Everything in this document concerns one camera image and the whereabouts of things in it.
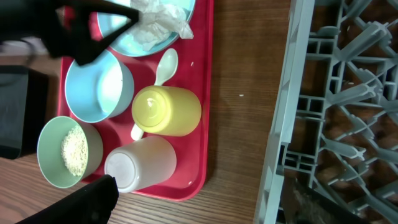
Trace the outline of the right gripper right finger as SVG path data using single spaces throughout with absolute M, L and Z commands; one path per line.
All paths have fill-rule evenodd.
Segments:
M 107 223 L 118 198 L 116 179 L 104 175 L 17 224 Z

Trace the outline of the large light blue plate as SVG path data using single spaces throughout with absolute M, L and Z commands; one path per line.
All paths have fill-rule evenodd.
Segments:
M 115 1 L 116 4 L 120 4 L 123 6 L 131 7 L 131 1 Z M 189 24 L 193 12 L 195 10 L 195 0 L 170 0 L 170 1 L 160 1 L 161 3 L 171 3 L 177 6 L 180 6 L 186 10 L 187 13 L 187 22 Z M 125 55 L 128 57 L 143 57 L 155 54 L 160 52 L 163 49 L 166 49 L 172 43 L 174 43 L 177 39 L 181 39 L 181 37 L 173 32 L 169 36 L 169 38 L 157 45 L 155 45 L 152 49 L 145 51 L 143 48 L 134 40 L 133 36 L 130 33 L 129 28 L 127 31 L 123 32 L 111 45 L 110 47 L 117 53 L 121 55 Z

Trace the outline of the white tissue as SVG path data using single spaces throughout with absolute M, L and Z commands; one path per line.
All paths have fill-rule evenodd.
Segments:
M 139 11 L 139 22 L 133 25 L 130 33 L 143 50 L 152 49 L 173 32 L 182 39 L 194 38 L 184 8 L 159 0 L 132 0 L 130 6 Z

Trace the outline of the white plastic spoon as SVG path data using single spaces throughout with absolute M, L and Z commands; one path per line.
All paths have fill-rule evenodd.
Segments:
M 155 83 L 156 86 L 162 86 L 166 81 L 170 80 L 176 73 L 178 67 L 178 53 L 175 49 L 167 49 L 156 70 Z M 143 137 L 144 131 L 136 124 L 132 127 L 131 138 L 135 141 Z

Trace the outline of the light blue bowl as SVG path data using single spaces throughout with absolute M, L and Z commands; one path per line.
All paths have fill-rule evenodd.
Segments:
M 65 96 L 75 117 L 86 123 L 99 123 L 128 108 L 134 87 L 130 69 L 105 50 L 87 65 L 72 62 L 65 79 Z

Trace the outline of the yellow plastic cup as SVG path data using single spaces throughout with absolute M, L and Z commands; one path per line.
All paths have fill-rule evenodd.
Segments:
M 132 102 L 135 124 L 150 134 L 186 136 L 198 126 L 201 113 L 196 94 L 175 86 L 147 86 Z

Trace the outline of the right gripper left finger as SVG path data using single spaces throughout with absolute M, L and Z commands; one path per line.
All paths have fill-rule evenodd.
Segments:
M 91 38 L 93 12 L 117 14 L 129 22 L 100 41 Z M 121 34 L 139 22 L 139 11 L 109 1 L 3 0 L 1 42 L 39 38 L 53 58 L 71 57 L 79 65 L 93 62 Z

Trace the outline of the green bowl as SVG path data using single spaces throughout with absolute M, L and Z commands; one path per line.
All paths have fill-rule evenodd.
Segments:
M 88 145 L 88 162 L 83 176 L 72 175 L 65 167 L 61 156 L 61 143 L 69 130 L 80 126 Z M 41 131 L 37 145 L 37 159 L 43 176 L 52 185 L 65 189 L 91 175 L 103 158 L 103 142 L 99 132 L 90 124 L 76 121 L 68 116 L 51 119 Z

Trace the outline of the white rice grains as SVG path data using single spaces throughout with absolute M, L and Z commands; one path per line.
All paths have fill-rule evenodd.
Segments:
M 80 126 L 71 128 L 62 140 L 61 156 L 65 167 L 72 175 L 83 176 L 88 162 L 88 145 Z

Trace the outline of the white plastic cup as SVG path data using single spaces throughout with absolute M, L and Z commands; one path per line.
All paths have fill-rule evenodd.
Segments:
M 104 173 L 116 179 L 119 192 L 129 193 L 165 182 L 176 166 L 172 145 L 160 136 L 149 136 L 112 150 Z

